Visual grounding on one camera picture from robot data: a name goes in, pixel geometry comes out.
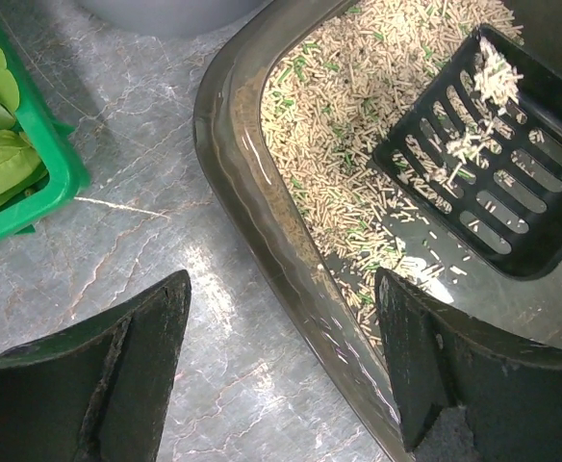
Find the clumped litter lumps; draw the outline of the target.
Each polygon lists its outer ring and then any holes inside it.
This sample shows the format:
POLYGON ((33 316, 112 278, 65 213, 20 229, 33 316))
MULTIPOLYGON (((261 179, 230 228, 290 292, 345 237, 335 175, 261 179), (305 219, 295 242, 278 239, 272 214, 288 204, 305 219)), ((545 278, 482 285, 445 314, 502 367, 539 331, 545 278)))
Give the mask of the clumped litter lumps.
POLYGON ((486 38, 481 37, 478 44, 473 75, 465 82, 470 84, 470 101, 479 118, 465 121, 464 135, 447 144, 448 153, 459 161, 458 167, 468 162, 486 167, 483 149, 499 154, 501 148, 495 147, 494 134, 503 127, 501 117, 510 116, 509 110, 519 104, 518 84, 524 77, 486 38))

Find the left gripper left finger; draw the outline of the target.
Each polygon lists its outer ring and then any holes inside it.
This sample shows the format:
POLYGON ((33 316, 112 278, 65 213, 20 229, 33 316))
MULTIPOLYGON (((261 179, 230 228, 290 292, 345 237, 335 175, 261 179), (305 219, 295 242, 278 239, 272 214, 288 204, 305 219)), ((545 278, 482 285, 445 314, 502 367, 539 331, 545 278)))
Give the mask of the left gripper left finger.
POLYGON ((190 311, 188 272, 0 354, 0 461, 154 461, 190 311))

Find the black slotted litter scoop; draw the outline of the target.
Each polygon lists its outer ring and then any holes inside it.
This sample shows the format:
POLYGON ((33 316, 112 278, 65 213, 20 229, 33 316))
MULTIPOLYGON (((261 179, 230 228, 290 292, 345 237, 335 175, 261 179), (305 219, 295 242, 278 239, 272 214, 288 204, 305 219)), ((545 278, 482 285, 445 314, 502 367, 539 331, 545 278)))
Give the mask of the black slotted litter scoop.
POLYGON ((475 27, 388 136, 374 163, 498 272, 532 280, 562 260, 562 76, 488 24, 475 27), (447 144, 478 120, 475 54, 490 41, 524 77, 519 104, 494 134, 488 165, 458 167, 447 144))

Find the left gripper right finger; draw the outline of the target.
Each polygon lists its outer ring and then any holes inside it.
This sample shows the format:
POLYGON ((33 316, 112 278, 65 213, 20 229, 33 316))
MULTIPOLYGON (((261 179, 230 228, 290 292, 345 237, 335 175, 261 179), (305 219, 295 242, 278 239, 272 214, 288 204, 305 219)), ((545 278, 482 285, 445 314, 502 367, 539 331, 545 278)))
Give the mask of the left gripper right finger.
POLYGON ((463 411, 484 461, 562 461, 562 349, 495 327, 378 269, 375 299, 402 444, 463 411))

